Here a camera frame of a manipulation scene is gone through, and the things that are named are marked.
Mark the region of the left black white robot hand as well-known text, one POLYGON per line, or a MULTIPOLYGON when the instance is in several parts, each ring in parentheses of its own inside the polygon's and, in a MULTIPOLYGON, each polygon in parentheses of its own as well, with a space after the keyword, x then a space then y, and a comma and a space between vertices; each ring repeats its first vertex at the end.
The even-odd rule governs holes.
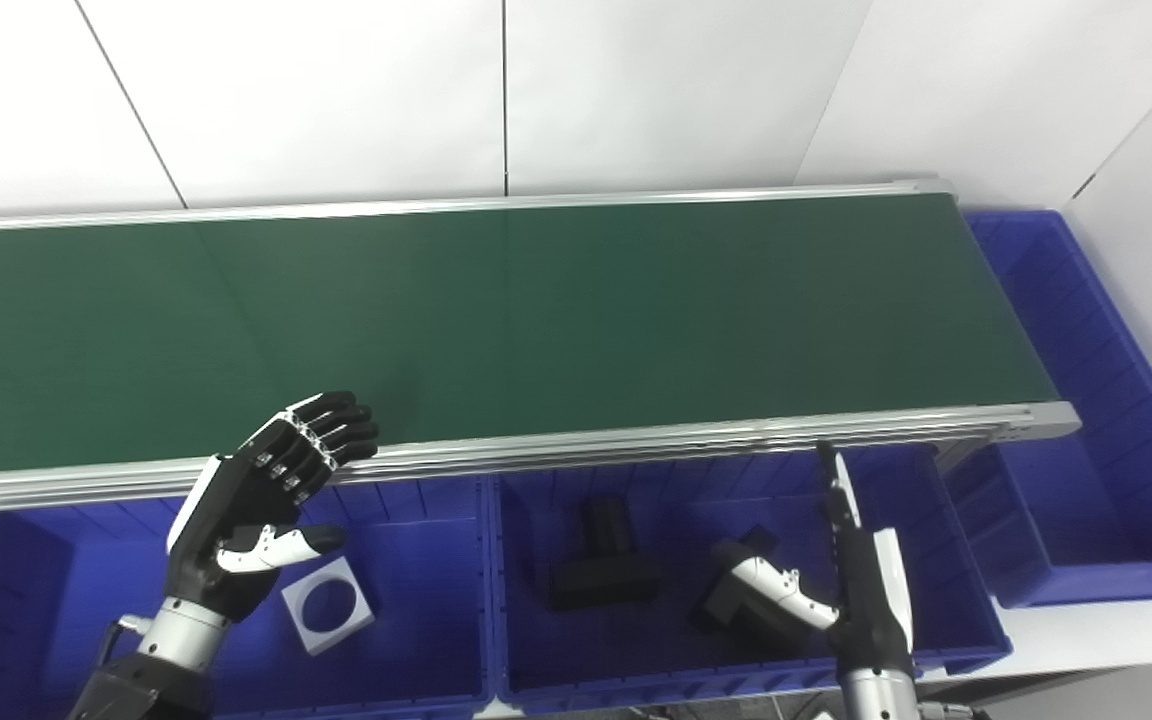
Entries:
POLYGON ((378 450, 369 406, 349 391, 285 407, 237 450, 206 462, 166 539, 162 593, 241 623, 273 592, 283 568, 342 550, 338 524, 301 524, 301 507, 340 468, 378 450))

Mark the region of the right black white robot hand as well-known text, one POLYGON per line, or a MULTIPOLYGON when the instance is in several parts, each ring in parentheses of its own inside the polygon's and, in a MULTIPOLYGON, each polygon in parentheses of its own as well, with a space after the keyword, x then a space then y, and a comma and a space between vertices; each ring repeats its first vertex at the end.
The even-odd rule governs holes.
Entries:
POLYGON ((778 611, 826 632, 838 676, 858 670, 877 676, 915 676, 914 605, 895 529, 869 529, 861 520, 846 460, 835 445, 814 442, 826 487, 838 602, 817 600, 801 588, 799 574, 778 568, 745 544, 723 541, 714 555, 723 570, 778 611))

